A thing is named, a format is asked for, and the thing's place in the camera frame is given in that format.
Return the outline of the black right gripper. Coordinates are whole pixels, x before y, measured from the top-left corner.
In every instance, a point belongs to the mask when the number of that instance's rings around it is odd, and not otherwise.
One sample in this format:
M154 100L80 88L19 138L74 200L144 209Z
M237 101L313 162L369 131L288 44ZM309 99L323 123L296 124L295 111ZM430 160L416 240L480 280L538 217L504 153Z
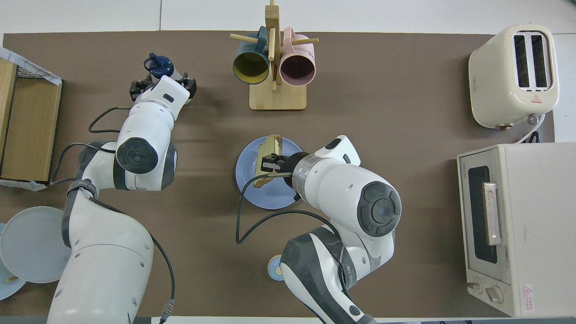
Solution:
M292 174L297 164L298 153L289 157L271 153L261 158L261 172L263 172L264 178L285 178L286 172ZM283 167L283 172L277 172L276 169L268 170L268 168L265 170L264 167Z

